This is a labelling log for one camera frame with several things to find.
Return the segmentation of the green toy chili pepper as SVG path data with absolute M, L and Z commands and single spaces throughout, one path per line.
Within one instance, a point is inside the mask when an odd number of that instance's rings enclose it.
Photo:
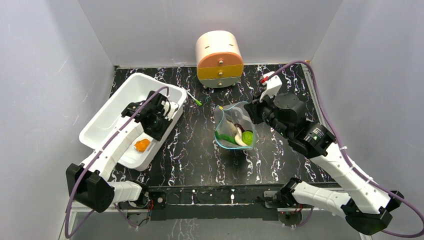
M 227 135 L 227 134 L 221 134 L 221 133 L 218 133 L 218 131 L 216 131 L 216 130 L 214 131 L 214 135 L 215 135 L 215 138 L 217 140 L 224 140 L 224 141 L 227 141 L 227 142 L 232 143 L 234 145 L 237 144 L 234 136 Z

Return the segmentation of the clear zip top bag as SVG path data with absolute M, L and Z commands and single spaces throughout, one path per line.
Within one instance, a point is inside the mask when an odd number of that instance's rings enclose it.
M 257 132 L 245 105 L 240 101 L 229 105 L 217 105 L 214 109 L 214 138 L 216 144 L 227 150 L 251 150 Z

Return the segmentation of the green toy apple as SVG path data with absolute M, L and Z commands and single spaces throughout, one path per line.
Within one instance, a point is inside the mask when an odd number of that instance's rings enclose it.
M 254 140 L 254 134 L 252 131 L 245 130 L 241 133 L 241 140 L 247 146 L 251 146 Z

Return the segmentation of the white plastic bin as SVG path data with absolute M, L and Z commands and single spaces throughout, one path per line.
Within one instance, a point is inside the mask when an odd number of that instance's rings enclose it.
M 134 73 L 79 134 L 82 144 L 101 150 L 90 171 L 110 173 L 116 164 L 144 171 L 182 116 L 185 89 Z

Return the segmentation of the cream toy garlic piece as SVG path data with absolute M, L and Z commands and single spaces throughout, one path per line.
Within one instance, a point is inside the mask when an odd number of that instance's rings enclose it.
M 248 145 L 246 143 L 243 142 L 242 140 L 242 131 L 239 127 L 236 127 L 237 133 L 234 137 L 234 140 L 236 142 L 237 145 L 241 146 L 241 147 L 247 147 Z

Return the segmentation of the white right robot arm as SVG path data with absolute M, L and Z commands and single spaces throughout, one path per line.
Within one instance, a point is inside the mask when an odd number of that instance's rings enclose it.
M 319 122 L 307 119 L 306 104 L 295 94 L 256 94 L 244 108 L 254 124 L 265 123 L 273 128 L 293 150 L 324 169 L 343 189 L 327 190 L 291 178 L 279 193 L 286 206 L 306 204 L 326 210 L 364 235 L 373 235 L 389 226 L 391 211 L 400 202 L 354 172 L 353 165 L 344 160 L 335 136 Z

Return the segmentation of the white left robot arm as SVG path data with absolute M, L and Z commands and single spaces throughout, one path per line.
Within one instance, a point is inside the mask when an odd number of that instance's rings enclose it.
M 178 103 L 159 91 L 150 91 L 146 100 L 130 102 L 100 147 L 79 165 L 72 163 L 66 169 L 67 209 L 71 209 L 73 201 L 98 213 L 121 202 L 131 202 L 137 208 L 147 206 L 150 198 L 142 183 L 108 180 L 118 161 L 131 150 L 146 160 L 147 154 L 165 139 L 179 109 Z

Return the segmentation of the grey toy fish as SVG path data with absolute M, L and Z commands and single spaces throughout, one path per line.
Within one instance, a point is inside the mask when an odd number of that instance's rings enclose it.
M 235 137 L 236 135 L 237 135 L 237 133 L 238 133 L 238 130 L 237 130 L 237 127 L 233 124 L 233 123 L 229 123 L 228 124 L 228 128 L 229 128 L 229 130 L 230 130 L 230 132 L 231 132 L 231 135 L 233 136 L 233 137 Z

